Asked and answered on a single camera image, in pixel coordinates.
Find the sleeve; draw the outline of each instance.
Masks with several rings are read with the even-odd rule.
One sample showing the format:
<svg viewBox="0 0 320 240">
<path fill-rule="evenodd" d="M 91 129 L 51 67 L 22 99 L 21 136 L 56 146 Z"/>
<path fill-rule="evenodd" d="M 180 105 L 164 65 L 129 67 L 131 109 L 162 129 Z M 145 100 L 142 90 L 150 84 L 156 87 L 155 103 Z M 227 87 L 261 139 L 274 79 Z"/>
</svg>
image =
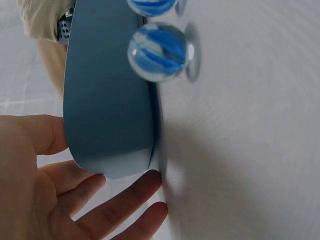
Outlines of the sleeve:
<svg viewBox="0 0 320 240">
<path fill-rule="evenodd" d="M 58 20 L 74 0 L 17 0 L 24 33 L 36 40 L 57 42 Z"/>
</svg>

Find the white surface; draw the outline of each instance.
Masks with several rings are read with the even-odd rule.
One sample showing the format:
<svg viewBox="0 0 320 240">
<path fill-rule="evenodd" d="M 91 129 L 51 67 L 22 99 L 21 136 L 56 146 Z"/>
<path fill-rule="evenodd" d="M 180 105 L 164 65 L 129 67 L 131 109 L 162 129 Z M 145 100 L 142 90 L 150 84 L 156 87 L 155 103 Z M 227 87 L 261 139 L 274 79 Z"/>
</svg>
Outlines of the white surface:
<svg viewBox="0 0 320 240">
<path fill-rule="evenodd" d="M 187 0 L 198 81 L 162 83 L 174 240 L 320 239 L 320 1 Z"/>
<path fill-rule="evenodd" d="M 62 116 L 62 103 L 37 54 L 36 43 L 24 36 L 24 28 L 14 0 L 0 1 L 0 114 Z M 72 156 L 66 150 L 55 156 L 40 156 L 38 165 L 70 159 Z M 135 175 L 115 181 L 109 180 L 75 218 L 121 192 L 138 177 Z M 149 203 L 159 200 L 156 195 Z M 141 207 L 112 236 L 127 228 L 147 207 Z M 168 234 L 168 228 L 164 225 L 153 240 L 168 240 Z"/>
</svg>

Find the hand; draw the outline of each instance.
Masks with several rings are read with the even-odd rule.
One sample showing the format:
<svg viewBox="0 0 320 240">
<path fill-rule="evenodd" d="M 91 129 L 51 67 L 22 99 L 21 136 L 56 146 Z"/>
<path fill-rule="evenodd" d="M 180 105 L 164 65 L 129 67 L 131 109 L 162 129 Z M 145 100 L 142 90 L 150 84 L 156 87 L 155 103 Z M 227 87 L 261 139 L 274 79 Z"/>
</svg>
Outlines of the hand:
<svg viewBox="0 0 320 240">
<path fill-rule="evenodd" d="M 67 148 L 63 120 L 53 116 L 0 116 L 0 239 L 102 240 L 161 186 L 149 171 L 128 189 L 73 221 L 106 182 L 74 161 L 37 167 L 37 155 Z M 167 216 L 155 203 L 113 240 L 149 240 Z"/>
</svg>

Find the white table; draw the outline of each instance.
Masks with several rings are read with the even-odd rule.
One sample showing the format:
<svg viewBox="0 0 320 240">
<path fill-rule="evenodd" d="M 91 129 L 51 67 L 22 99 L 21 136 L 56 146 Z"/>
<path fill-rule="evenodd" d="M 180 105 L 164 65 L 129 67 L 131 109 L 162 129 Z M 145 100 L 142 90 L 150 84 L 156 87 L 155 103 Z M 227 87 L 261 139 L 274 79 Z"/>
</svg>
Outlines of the white table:
<svg viewBox="0 0 320 240">
<path fill-rule="evenodd" d="M 320 1 L 188 0 L 202 64 L 161 83 L 174 240 L 320 239 Z"/>
</svg>

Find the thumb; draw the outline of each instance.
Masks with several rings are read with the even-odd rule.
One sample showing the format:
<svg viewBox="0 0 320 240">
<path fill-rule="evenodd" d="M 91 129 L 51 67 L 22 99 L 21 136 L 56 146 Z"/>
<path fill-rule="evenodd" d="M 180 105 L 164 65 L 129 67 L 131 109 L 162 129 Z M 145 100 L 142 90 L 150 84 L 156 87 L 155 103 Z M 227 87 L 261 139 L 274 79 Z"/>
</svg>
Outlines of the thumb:
<svg viewBox="0 0 320 240">
<path fill-rule="evenodd" d="M 50 115 L 2 116 L 23 127 L 37 155 L 53 155 L 68 148 L 61 117 Z"/>
</svg>

